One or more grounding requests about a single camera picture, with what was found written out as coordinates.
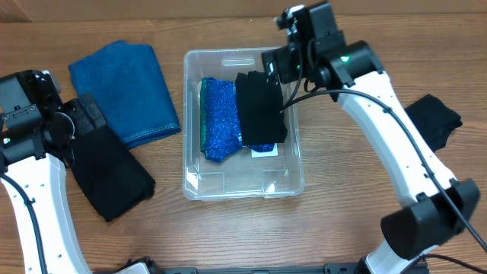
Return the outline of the sparkly blue green garment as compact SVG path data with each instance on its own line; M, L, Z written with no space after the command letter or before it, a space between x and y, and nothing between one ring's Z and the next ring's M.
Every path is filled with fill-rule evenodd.
M203 78L200 104L200 146L207 160L221 162L244 147L258 152L273 149L274 144L243 145L235 81Z

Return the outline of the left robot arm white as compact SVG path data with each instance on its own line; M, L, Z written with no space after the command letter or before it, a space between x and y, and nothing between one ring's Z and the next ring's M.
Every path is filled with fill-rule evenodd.
M1 79L1 182L10 197L27 273L89 273L68 206L71 144L107 124L89 94L63 102L48 71Z

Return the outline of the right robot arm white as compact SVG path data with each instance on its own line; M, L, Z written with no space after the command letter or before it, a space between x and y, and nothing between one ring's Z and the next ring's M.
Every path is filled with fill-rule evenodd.
M313 82L358 124L390 176L400 210L381 219L383 242L357 263L328 263L327 273L425 273L434 249L471 229L480 198L429 148L406 114L389 75L365 41L349 44L329 2L286 8L275 20L285 46L263 53L273 84Z

